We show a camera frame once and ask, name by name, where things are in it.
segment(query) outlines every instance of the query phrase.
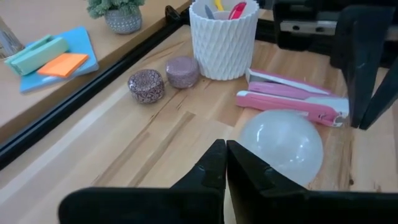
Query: purple decorative tin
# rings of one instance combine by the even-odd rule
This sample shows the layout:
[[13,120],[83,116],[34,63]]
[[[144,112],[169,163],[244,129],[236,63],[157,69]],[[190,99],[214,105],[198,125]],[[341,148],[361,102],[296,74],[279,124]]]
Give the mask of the purple decorative tin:
[[164,96],[162,75],[152,69],[145,69],[133,74],[128,83],[130,91],[140,103],[154,103]]
[[191,57],[176,57],[166,63],[166,74],[175,88],[189,88],[199,78],[198,62]]

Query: pink pen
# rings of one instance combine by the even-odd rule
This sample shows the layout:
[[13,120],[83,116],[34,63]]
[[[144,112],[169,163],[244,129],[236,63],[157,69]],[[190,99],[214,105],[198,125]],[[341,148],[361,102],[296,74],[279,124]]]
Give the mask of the pink pen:
[[244,8],[246,7],[246,2],[240,2],[235,5],[228,16],[228,19],[239,19],[241,17]]

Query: green stapler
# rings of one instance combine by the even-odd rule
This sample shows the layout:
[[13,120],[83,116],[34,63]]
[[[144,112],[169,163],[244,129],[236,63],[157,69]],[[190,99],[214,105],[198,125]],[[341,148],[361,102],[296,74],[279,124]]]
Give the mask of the green stapler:
[[4,63],[16,74],[27,75],[65,53],[68,49],[68,42],[64,38],[46,35],[9,57]]

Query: white textured pen holder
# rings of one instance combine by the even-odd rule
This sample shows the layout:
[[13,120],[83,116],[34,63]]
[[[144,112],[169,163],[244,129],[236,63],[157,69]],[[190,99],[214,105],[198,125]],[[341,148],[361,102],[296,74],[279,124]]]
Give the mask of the white textured pen holder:
[[[259,5],[247,0],[242,16],[228,20],[233,6],[241,1],[228,1],[223,12],[217,12],[210,0],[195,1],[189,8],[193,55],[199,63],[200,73],[207,78],[239,78],[251,65]],[[215,19],[207,18],[206,4],[214,12]]]

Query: potted succulent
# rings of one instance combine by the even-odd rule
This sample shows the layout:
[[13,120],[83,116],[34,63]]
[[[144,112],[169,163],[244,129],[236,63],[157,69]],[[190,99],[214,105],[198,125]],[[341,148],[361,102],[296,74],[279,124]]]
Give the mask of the potted succulent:
[[104,16],[107,25],[117,34],[131,34],[141,28],[142,16],[139,6],[145,0],[88,0],[90,17]]

